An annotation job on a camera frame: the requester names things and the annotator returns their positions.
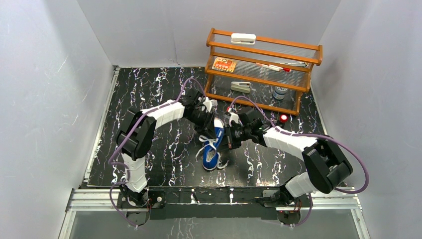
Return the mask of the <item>white shoelace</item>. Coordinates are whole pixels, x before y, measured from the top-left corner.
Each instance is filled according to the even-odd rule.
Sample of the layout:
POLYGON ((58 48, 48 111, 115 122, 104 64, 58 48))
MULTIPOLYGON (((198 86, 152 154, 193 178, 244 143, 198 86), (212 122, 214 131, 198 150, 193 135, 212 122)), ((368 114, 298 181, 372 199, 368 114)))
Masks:
POLYGON ((203 142, 204 145, 198 150, 195 158, 202 155, 202 165, 205 170, 212 171, 214 169, 224 169, 228 165, 227 162, 223 164, 221 154, 217 152, 215 148, 217 139, 207 138, 200 135, 199 141, 203 142))

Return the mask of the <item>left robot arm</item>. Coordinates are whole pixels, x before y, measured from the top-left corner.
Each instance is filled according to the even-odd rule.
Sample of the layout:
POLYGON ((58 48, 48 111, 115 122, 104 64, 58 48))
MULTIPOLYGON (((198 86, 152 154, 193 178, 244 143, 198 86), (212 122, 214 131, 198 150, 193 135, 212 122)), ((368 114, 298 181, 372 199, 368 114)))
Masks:
POLYGON ((213 121, 216 107, 216 100, 193 90, 156 107, 129 112, 129 118, 124 120, 117 134, 116 143, 126 174, 121 191, 134 206, 143 207, 148 203, 145 156, 152 146, 155 130, 174 120, 187 119, 200 135, 215 138, 213 121))

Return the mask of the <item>blue canvas sneaker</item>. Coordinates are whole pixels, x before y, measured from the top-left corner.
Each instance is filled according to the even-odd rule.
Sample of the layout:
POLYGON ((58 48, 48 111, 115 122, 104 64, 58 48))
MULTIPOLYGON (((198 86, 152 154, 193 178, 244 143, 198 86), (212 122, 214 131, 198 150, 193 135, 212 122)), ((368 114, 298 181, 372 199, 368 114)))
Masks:
POLYGON ((215 118, 213 121, 216 139, 201 138, 204 146, 203 150, 203 168, 205 170, 223 169, 227 164, 223 164, 221 154, 217 151, 224 138, 224 124, 221 119, 215 118))

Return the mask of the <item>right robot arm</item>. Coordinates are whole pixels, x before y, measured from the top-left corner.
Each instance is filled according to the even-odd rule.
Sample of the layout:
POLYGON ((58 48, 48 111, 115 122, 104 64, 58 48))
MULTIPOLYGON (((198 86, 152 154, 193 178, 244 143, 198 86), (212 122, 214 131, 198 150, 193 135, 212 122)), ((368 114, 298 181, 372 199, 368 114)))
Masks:
POLYGON ((353 172, 353 168, 333 139, 296 135, 280 126, 265 123, 252 107, 238 113, 228 110, 224 114, 225 139, 228 149, 239 148, 251 140, 264 147, 282 150, 305 164, 306 171, 290 178, 280 187, 280 199, 286 206, 293 206, 300 196, 315 191, 329 194, 353 172))

